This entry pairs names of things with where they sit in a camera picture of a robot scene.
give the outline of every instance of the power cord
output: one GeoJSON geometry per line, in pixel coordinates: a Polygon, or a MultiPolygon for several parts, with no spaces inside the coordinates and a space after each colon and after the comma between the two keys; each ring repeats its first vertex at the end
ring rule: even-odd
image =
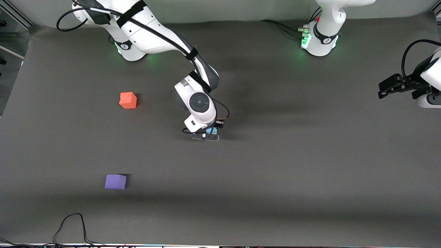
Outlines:
{"type": "Polygon", "coordinates": [[[312,13],[312,16],[311,16],[311,18],[309,19],[309,21],[310,22],[312,22],[312,20],[314,20],[320,13],[321,13],[321,10],[317,13],[317,14],[315,14],[319,9],[321,9],[321,7],[318,7],[315,11],[314,11],[314,13],[312,13]]]}
{"type": "Polygon", "coordinates": [[[112,42],[112,41],[110,41],[110,38],[112,38],[112,39],[113,39],[113,37],[112,37],[111,35],[109,35],[109,38],[107,38],[107,41],[108,41],[109,43],[113,44],[113,43],[114,43],[114,41],[113,41],[113,42],[112,42]]]}
{"type": "Polygon", "coordinates": [[[406,76],[406,72],[405,72],[405,69],[404,69],[404,64],[405,64],[405,62],[406,62],[407,53],[408,53],[409,50],[412,48],[412,46],[414,46],[415,44],[421,43],[421,42],[425,42],[425,43],[430,43],[430,44],[433,44],[433,45],[441,46],[441,42],[438,42],[438,41],[432,41],[432,40],[427,40],[427,39],[421,39],[421,40],[417,40],[417,41],[412,42],[412,43],[406,48],[406,50],[404,51],[403,58],[402,58],[402,60],[401,60],[401,74],[403,75],[403,78],[404,78],[404,80],[406,81],[407,86],[410,86],[410,87],[412,87],[412,88],[414,88],[414,89],[416,89],[416,90],[418,90],[419,88],[418,88],[416,85],[412,84],[412,83],[409,81],[409,79],[407,78],[407,76],[406,76]]]}
{"type": "Polygon", "coordinates": [[[433,9],[432,11],[435,11],[439,6],[441,5],[441,2],[439,2],[433,9]]]}
{"type": "Polygon", "coordinates": [[[64,244],[59,244],[56,241],[56,238],[58,236],[58,233],[60,233],[60,231],[63,229],[63,224],[66,221],[66,219],[68,219],[69,217],[73,216],[73,215],[79,215],[81,217],[81,223],[82,223],[82,228],[83,228],[83,239],[84,242],[88,243],[90,245],[90,247],[97,247],[95,244],[101,244],[95,241],[91,241],[87,238],[87,233],[86,233],[86,225],[84,224],[84,219],[82,214],[80,213],[74,213],[74,214],[70,214],[68,216],[66,216],[63,221],[60,224],[60,228],[58,229],[58,231],[54,234],[53,238],[52,238],[52,243],[47,243],[47,244],[42,244],[42,245],[32,245],[32,244],[15,244],[12,243],[4,238],[0,237],[0,241],[6,244],[10,244],[11,246],[7,246],[7,248],[48,248],[48,247],[55,247],[55,248],[64,248],[64,247],[84,247],[83,246],[75,246],[75,245],[64,245],[64,244]]]}
{"type": "Polygon", "coordinates": [[[60,16],[60,18],[58,18],[58,20],[57,20],[57,22],[56,22],[56,28],[58,29],[58,31],[61,31],[61,32],[69,32],[69,31],[73,31],[73,30],[75,30],[75,29],[77,29],[77,28],[83,26],[83,25],[87,22],[87,18],[84,20],[84,22],[80,23],[78,26],[73,27],[73,28],[68,28],[68,29],[61,29],[61,28],[60,28],[60,22],[61,22],[61,20],[62,20],[64,17],[66,17],[68,14],[73,13],[73,12],[78,11],[78,10],[86,10],[86,9],[88,9],[88,8],[77,8],[77,9],[72,9],[72,10],[69,10],[69,11],[65,12],[64,14],[62,14],[62,15],[60,16]]]}
{"type": "Polygon", "coordinates": [[[61,224],[60,224],[60,228],[58,229],[58,231],[54,234],[54,237],[52,238],[52,242],[53,242],[54,244],[56,244],[56,245],[58,244],[57,241],[56,241],[56,237],[58,236],[58,233],[60,233],[61,229],[63,229],[63,224],[64,224],[64,222],[67,220],[67,218],[69,218],[69,217],[71,217],[71,216],[73,216],[73,215],[79,215],[80,218],[81,218],[81,223],[82,223],[82,227],[83,227],[83,240],[84,240],[84,242],[86,242],[86,243],[88,243],[88,244],[90,244],[90,245],[93,245],[94,243],[95,243],[95,244],[100,244],[100,243],[98,243],[98,242],[91,241],[91,240],[89,240],[89,239],[87,238],[86,225],[84,224],[83,216],[82,216],[82,214],[80,214],[80,213],[74,213],[74,214],[70,214],[70,215],[64,217],[63,221],[62,221],[61,224]]]}
{"type": "MultiPolygon", "coordinates": [[[[57,21],[57,25],[56,25],[56,26],[57,26],[57,29],[58,29],[58,30],[63,31],[63,32],[68,32],[68,31],[75,30],[75,29],[81,27],[81,26],[87,21],[87,20],[86,20],[86,21],[84,21],[82,24],[80,24],[80,25],[78,25],[78,26],[76,26],[76,27],[74,27],[74,28],[68,29],[68,30],[62,30],[62,29],[60,29],[60,28],[59,28],[59,24],[60,24],[61,20],[62,20],[65,16],[67,16],[68,14],[73,13],[73,12],[75,12],[75,11],[79,11],[79,10],[88,10],[88,9],[89,9],[89,10],[93,10],[93,11],[97,11],[97,12],[101,12],[101,13],[105,13],[105,14],[116,15],[116,16],[119,16],[119,17],[121,17],[121,16],[123,15],[122,13],[120,13],[120,12],[118,12],[118,11],[111,10],[111,9],[107,9],[107,8],[99,8],[99,7],[90,7],[90,6],[86,6],[86,5],[82,5],[82,4],[78,3],[76,0],[71,0],[71,1],[72,1],[74,4],[79,5],[81,8],[77,8],[77,9],[69,10],[69,11],[67,11],[67,12],[65,12],[64,14],[61,15],[61,17],[60,17],[60,18],[58,19],[58,21],[57,21]]],[[[161,39],[165,40],[166,42],[170,43],[172,46],[176,47],[179,51],[181,51],[185,56],[188,56],[188,55],[189,55],[189,53],[188,53],[184,48],[182,48],[182,47],[179,46],[176,42],[172,41],[171,39],[167,38],[166,36],[162,35],[161,33],[157,32],[156,30],[154,30],[154,29],[148,27],[147,25],[145,25],[145,24],[143,24],[143,23],[140,23],[139,21],[137,21],[137,20],[135,20],[135,19],[133,19],[133,18],[130,18],[128,21],[132,22],[132,23],[135,24],[135,25],[138,25],[139,27],[141,27],[141,28],[143,28],[143,29],[145,29],[145,30],[147,30],[147,31],[149,31],[149,32],[151,32],[151,33],[153,33],[154,35],[158,36],[159,38],[161,38],[161,39]]],[[[196,68],[196,71],[197,71],[198,75],[201,76],[201,73],[200,73],[200,71],[198,70],[198,67],[196,66],[196,63],[194,62],[194,59],[191,60],[191,63],[192,63],[193,66],[196,68]]],[[[215,107],[215,109],[216,109],[216,118],[215,118],[215,120],[217,120],[217,107],[216,107],[216,104],[214,104],[214,107],[215,107]]],[[[209,129],[209,128],[210,128],[210,127],[206,127],[206,128],[204,128],[204,129],[198,131],[197,133],[205,132],[205,131],[206,131],[207,129],[209,129]]]]}
{"type": "Polygon", "coordinates": [[[298,31],[298,30],[297,30],[296,28],[293,28],[293,27],[287,26],[287,25],[285,25],[285,24],[283,24],[283,23],[281,23],[281,22],[274,21],[274,20],[270,20],[270,19],[265,19],[265,20],[262,20],[261,22],[264,22],[264,23],[274,23],[274,24],[277,25],[277,27],[279,27],[279,28],[280,28],[282,31],[284,31],[287,35],[289,35],[289,36],[291,36],[291,37],[293,37],[293,38],[295,38],[295,39],[302,39],[302,38],[303,38],[303,37],[301,37],[301,36],[295,36],[295,35],[289,33],[288,30],[292,30],[292,31],[298,31]]]}
{"type": "Polygon", "coordinates": [[[225,117],[221,117],[221,118],[218,118],[217,120],[226,120],[226,119],[228,119],[228,117],[230,117],[230,110],[227,108],[227,106],[225,106],[225,104],[223,104],[222,102],[220,102],[220,101],[214,99],[212,96],[210,96],[210,97],[211,97],[211,99],[212,99],[213,101],[215,101],[215,102],[219,103],[220,105],[222,105],[222,107],[224,107],[225,110],[227,111],[227,116],[225,116],[225,117]]]}

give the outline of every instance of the green led light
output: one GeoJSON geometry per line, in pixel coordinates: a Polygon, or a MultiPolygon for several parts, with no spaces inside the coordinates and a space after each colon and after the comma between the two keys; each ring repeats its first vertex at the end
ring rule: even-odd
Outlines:
{"type": "Polygon", "coordinates": [[[334,48],[334,47],[336,46],[336,44],[337,44],[337,40],[338,40],[338,35],[337,35],[337,37],[335,37],[335,42],[334,42],[334,44],[332,45],[332,48],[334,48]]]}
{"type": "Polygon", "coordinates": [[[309,41],[311,41],[311,34],[308,34],[305,38],[303,38],[302,47],[307,48],[309,41]]]}
{"type": "Polygon", "coordinates": [[[118,49],[118,53],[121,54],[120,47],[115,42],[116,49],[118,49]]]}

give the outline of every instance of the cable connector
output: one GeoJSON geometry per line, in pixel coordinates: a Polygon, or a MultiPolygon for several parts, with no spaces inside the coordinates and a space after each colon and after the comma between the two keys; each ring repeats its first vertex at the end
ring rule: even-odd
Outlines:
{"type": "Polygon", "coordinates": [[[299,28],[297,28],[297,31],[309,34],[310,29],[309,29],[309,27],[299,27],[299,28]]]}

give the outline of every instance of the red cube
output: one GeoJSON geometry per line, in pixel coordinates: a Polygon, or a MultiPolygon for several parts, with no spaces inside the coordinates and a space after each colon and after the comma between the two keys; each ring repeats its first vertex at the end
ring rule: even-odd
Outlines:
{"type": "Polygon", "coordinates": [[[125,109],[136,108],[136,96],[133,92],[122,92],[120,95],[120,105],[125,109]]]}

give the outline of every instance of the blue cube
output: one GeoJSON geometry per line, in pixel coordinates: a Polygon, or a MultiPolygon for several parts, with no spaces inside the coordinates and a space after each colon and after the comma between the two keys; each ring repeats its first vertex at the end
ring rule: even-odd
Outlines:
{"type": "Polygon", "coordinates": [[[126,176],[123,175],[107,175],[106,184],[104,185],[106,189],[121,190],[126,188],[126,176]]]}

